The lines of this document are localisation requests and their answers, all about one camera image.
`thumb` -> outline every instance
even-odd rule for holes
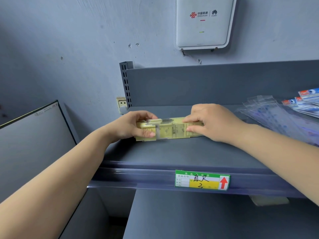
[[[155,132],[151,132],[147,129],[134,128],[133,136],[144,137],[144,138],[152,138],[155,136]]]
[[[204,126],[194,125],[194,126],[187,127],[186,131],[188,131],[188,132],[196,132],[196,133],[199,133],[199,134],[205,136],[206,128]]]

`router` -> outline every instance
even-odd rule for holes
[[[224,48],[229,43],[236,0],[175,0],[177,49]]]

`yellow ruler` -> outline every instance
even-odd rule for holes
[[[201,134],[196,132],[187,132],[186,128],[192,125],[204,124],[201,121],[193,123],[183,123],[184,117],[166,118],[166,119],[151,119],[147,121],[138,121],[136,126],[141,129],[146,129],[154,132],[156,135],[153,138],[135,137],[137,141],[155,141],[163,139],[176,139],[176,138],[190,138],[198,137]]]

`person's right hand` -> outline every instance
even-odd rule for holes
[[[187,131],[197,132],[218,142],[233,144],[240,139],[247,123],[236,117],[227,108],[217,104],[193,105],[191,114],[183,122],[202,121],[204,126],[189,126]]]

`electrical outlet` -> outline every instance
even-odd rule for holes
[[[116,102],[117,102],[117,107],[119,109],[119,113],[124,115],[127,112],[127,102],[125,97],[117,97]]]

